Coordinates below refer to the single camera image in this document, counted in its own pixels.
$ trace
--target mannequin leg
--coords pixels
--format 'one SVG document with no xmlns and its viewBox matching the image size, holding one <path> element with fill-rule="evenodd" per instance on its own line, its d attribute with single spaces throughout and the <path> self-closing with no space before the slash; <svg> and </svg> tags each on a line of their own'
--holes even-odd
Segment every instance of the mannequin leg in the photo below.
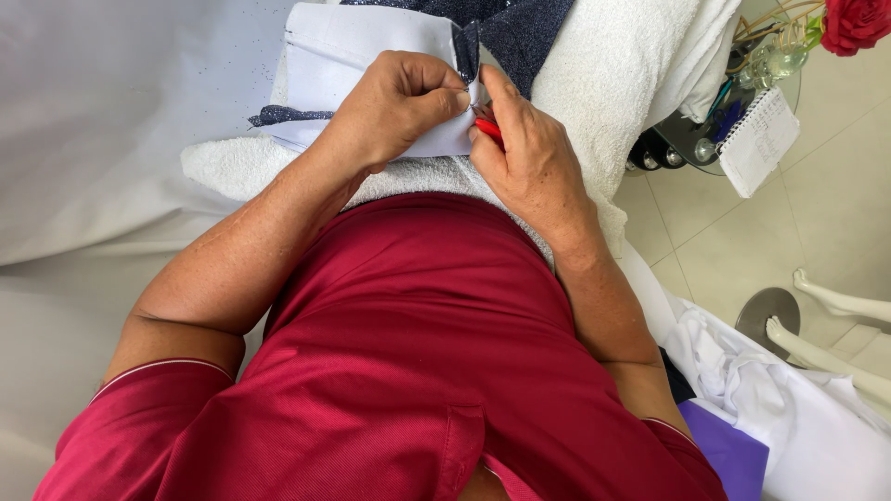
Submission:
<svg viewBox="0 0 891 501">
<path fill-rule="evenodd" d="M 792 274 L 792 283 L 796 289 L 817 299 L 832 315 L 862 315 L 891 322 L 891 302 L 866 300 L 830 291 L 809 281 L 801 268 Z"/>
<path fill-rule="evenodd" d="M 795 355 L 805 365 L 830 373 L 851 374 L 854 377 L 855 387 L 870 393 L 882 402 L 891 404 L 891 381 L 848 364 L 841 358 L 799 338 L 787 331 L 776 316 L 767 319 L 767 337 Z"/>
</svg>

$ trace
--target metal stand base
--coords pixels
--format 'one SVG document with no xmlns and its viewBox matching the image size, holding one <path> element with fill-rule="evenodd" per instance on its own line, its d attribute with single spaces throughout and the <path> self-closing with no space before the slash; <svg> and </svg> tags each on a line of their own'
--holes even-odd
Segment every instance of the metal stand base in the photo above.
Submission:
<svg viewBox="0 0 891 501">
<path fill-rule="evenodd" d="M 783 327 L 798 335 L 801 329 L 798 303 L 789 291 L 779 287 L 764 289 L 752 296 L 746 306 L 742 307 L 740 317 L 736 319 L 736 330 L 785 360 L 789 357 L 789 353 L 767 337 L 765 325 L 771 316 L 777 316 Z"/>
</svg>

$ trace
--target red flower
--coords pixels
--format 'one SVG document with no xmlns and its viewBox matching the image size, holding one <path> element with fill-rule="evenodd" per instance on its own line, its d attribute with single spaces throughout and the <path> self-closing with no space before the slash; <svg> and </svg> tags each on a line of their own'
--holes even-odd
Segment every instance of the red flower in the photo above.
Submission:
<svg viewBox="0 0 891 501">
<path fill-rule="evenodd" d="M 826 0 L 820 43 L 838 55 L 871 49 L 891 33 L 891 0 Z"/>
</svg>

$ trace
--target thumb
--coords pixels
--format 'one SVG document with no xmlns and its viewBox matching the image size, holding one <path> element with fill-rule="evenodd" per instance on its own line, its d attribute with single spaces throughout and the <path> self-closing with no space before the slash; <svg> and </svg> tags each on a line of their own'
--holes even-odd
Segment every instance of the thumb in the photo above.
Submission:
<svg viewBox="0 0 891 501">
<path fill-rule="evenodd" d="M 440 87 L 424 95 L 409 97 L 411 123 L 418 136 L 451 120 L 470 107 L 470 94 L 462 89 Z"/>
<path fill-rule="evenodd" d="M 495 140 L 480 132 L 476 126 L 468 129 L 467 136 L 471 144 L 470 163 L 483 179 L 490 183 L 492 177 L 504 176 L 507 173 L 507 158 Z"/>
</svg>

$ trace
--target purple cloth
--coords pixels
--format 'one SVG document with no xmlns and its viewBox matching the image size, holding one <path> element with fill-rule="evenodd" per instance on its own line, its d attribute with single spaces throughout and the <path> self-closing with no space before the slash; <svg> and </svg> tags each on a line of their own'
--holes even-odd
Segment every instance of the purple cloth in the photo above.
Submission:
<svg viewBox="0 0 891 501">
<path fill-rule="evenodd" d="M 687 400 L 678 404 L 693 440 L 715 468 L 730 501 L 758 501 L 767 467 L 765 444 Z"/>
</svg>

